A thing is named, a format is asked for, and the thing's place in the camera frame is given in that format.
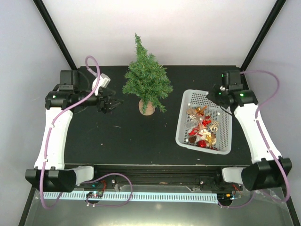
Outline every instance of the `green foliage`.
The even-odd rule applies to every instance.
[[[173,91],[170,80],[166,76],[166,68],[158,63],[153,54],[148,54],[147,49],[141,44],[140,36],[135,34],[137,61],[131,62],[126,73],[126,85],[123,93],[135,94],[143,101],[143,112],[147,103],[152,102],[155,108],[165,112],[165,107],[159,98],[167,98]]]

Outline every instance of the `tree base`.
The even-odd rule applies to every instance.
[[[143,113],[142,107],[143,107],[143,101],[140,100],[139,101],[139,111],[140,111],[141,114],[143,114],[143,115],[151,115],[151,114],[153,114],[155,112],[155,107],[152,105],[151,101],[148,102],[146,110],[145,110],[145,113]]]

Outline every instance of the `black tabletop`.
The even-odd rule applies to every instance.
[[[167,66],[173,92],[162,100],[167,112],[156,109],[143,116],[138,109],[139,98],[123,95],[127,66],[104,66],[102,72],[111,78],[109,88],[124,103],[108,114],[96,107],[74,114],[65,146],[65,164],[124,165],[207,165],[233,166],[251,164],[251,155],[239,122],[232,119],[232,149],[227,155],[203,153],[177,145],[176,127],[183,92],[187,89],[208,91],[221,84],[221,73],[235,66]],[[87,89],[94,79],[80,67],[81,85]]]

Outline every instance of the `plastic basket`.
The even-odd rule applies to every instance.
[[[218,105],[207,99],[206,95],[207,92],[201,90],[189,89],[184,92],[175,140],[179,146],[186,147],[188,149],[212,154],[228,154],[231,151],[232,140],[231,115],[225,113]],[[217,150],[198,147],[197,144],[186,142],[189,134],[188,129],[185,127],[185,123],[191,121],[186,111],[189,107],[195,108],[199,106],[207,106],[205,112],[210,114],[212,119],[219,122],[218,131],[214,133],[216,135],[216,144],[213,146],[213,148],[216,148]]]

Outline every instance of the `pile of ornaments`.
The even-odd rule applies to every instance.
[[[210,115],[205,114],[206,108],[207,106],[203,108],[197,107],[195,109],[190,107],[187,110],[191,122],[185,124],[189,134],[189,138],[186,139],[186,142],[196,144],[202,148],[217,150],[213,148],[213,145],[216,144],[216,135],[214,133],[218,130],[219,122],[213,120]]]

